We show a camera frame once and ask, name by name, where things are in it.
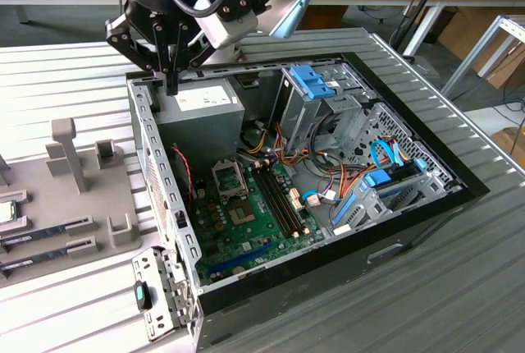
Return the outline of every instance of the cardboard box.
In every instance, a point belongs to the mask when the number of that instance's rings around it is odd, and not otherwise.
[[[464,60],[499,14],[523,15],[525,7],[460,7],[438,40],[455,56]],[[507,32],[500,31],[474,62],[473,70],[478,72],[508,36]],[[525,45],[522,45],[505,58],[487,80],[496,88],[509,80],[508,89],[513,89],[525,81],[524,58]]]
[[[517,127],[507,127],[491,135],[491,138],[508,154],[512,149],[517,132]],[[525,167],[525,128],[522,129],[511,156],[520,166]]]

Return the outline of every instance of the slotted aluminum table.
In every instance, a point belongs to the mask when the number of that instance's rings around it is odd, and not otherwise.
[[[356,52],[490,188],[417,249],[213,352],[521,352],[525,346],[525,172],[378,37],[365,30],[254,35],[251,57]],[[0,49],[0,153],[43,156],[48,121],[74,117],[75,146],[126,152],[143,248],[0,290],[2,351],[190,351],[149,345],[130,258],[159,243],[132,140],[124,74],[104,43]]]

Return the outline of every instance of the ram slot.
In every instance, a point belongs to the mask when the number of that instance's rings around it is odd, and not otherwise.
[[[288,199],[274,181],[273,174],[269,171],[258,171],[254,174],[254,178],[262,190],[273,216],[279,222],[283,236],[290,238],[294,232],[300,232],[302,229],[301,224],[291,208]]]
[[[291,223],[291,226],[293,227],[292,230],[296,232],[300,232],[303,230],[303,226],[301,225],[301,222],[297,218],[297,214],[293,210],[290,201],[288,198],[286,198],[286,195],[282,192],[279,185],[277,185],[275,176],[269,172],[266,171],[263,173],[263,179],[266,180],[268,185],[272,188],[272,190],[276,193],[276,199],[281,205],[281,209],[285,211],[285,215],[287,216],[287,221]]]

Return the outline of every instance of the side panel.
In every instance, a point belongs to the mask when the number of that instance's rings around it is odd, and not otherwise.
[[[372,271],[393,256],[412,248],[412,242],[424,231],[435,231],[434,226],[442,227],[452,214],[448,212],[428,219],[229,308],[206,315],[202,328],[195,333],[197,351],[265,323],[306,300]]]

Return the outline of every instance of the motherboard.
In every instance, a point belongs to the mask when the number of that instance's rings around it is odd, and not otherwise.
[[[239,167],[238,171],[241,181],[236,179],[236,171],[228,174],[222,169],[217,174],[219,184],[213,174],[195,182],[194,230],[203,252],[197,271],[204,285],[324,239],[280,162],[262,168]],[[244,185],[246,195],[226,201],[219,192]]]

